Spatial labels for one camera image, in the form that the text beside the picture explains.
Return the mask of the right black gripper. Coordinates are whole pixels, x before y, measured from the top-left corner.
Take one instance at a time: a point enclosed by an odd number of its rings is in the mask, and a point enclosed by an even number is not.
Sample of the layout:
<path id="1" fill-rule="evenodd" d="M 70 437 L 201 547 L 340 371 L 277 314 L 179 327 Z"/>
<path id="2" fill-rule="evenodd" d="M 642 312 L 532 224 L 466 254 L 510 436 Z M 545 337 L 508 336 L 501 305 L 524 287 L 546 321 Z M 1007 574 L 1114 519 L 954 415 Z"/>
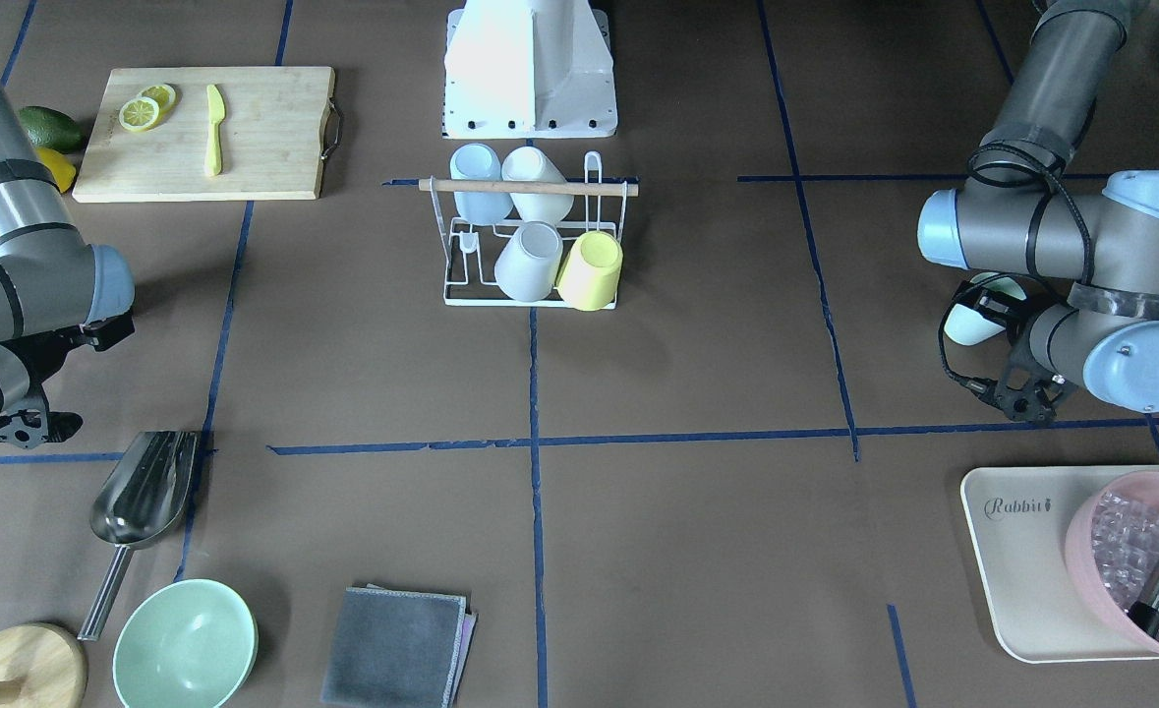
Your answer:
<path id="1" fill-rule="evenodd" d="M 0 342 L 0 443 L 35 448 L 70 440 L 83 425 L 76 413 L 52 411 L 43 388 L 81 346 L 111 349 L 134 334 L 133 314 Z"/>

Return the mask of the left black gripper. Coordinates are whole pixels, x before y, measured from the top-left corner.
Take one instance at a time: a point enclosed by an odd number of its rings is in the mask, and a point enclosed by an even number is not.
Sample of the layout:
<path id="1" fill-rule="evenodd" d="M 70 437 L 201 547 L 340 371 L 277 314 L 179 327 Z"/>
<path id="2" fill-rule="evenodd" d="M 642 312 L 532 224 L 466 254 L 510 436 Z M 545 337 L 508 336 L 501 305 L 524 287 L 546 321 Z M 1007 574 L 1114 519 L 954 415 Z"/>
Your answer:
<path id="1" fill-rule="evenodd" d="M 999 324 L 1011 346 L 1003 374 L 996 380 L 978 380 L 971 388 L 983 403 L 1000 409 L 1011 421 L 1051 425 L 1060 404 L 1079 391 L 1060 373 L 1042 366 L 1033 353 L 1036 317 L 1056 304 L 1051 294 L 1018 299 L 993 285 L 976 286 L 971 295 L 971 309 L 989 323 Z"/>

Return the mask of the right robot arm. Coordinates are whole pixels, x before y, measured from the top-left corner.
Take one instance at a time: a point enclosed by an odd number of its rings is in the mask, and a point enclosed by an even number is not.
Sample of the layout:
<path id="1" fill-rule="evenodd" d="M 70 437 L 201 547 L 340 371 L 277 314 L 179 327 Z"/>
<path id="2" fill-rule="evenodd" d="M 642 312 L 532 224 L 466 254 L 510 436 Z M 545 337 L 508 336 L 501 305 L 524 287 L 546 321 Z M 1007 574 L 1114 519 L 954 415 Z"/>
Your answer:
<path id="1" fill-rule="evenodd" d="M 121 251 L 88 244 L 0 85 L 0 441 L 32 448 L 75 435 L 44 382 L 73 349 L 133 335 L 134 279 Z"/>

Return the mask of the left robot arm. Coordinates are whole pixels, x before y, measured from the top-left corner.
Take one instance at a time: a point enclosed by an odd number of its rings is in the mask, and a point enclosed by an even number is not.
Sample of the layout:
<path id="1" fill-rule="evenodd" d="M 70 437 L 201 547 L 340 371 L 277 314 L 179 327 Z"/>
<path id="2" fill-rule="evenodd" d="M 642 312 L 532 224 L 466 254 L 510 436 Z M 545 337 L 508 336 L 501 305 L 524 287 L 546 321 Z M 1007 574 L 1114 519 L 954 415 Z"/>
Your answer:
<path id="1" fill-rule="evenodd" d="M 1076 156 L 1114 54 L 1142 1 L 1051 1 L 992 130 L 965 162 L 964 185 L 923 206 L 925 260 L 981 270 L 953 308 L 1008 336 L 994 380 L 948 375 L 1012 421 L 1045 426 L 1060 400 L 1159 413 L 1159 170 L 1109 176 L 1071 196 Z"/>

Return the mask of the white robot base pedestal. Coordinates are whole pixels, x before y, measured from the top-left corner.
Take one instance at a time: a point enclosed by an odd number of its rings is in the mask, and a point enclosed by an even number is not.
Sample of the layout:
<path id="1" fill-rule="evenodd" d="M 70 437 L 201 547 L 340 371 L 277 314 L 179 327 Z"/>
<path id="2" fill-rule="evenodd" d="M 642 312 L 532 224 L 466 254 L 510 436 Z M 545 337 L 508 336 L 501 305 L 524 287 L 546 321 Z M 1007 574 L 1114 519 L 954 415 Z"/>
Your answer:
<path id="1" fill-rule="evenodd" d="M 452 140 L 615 134 L 608 15 L 588 1 L 467 1 L 449 13 L 442 136 Z"/>

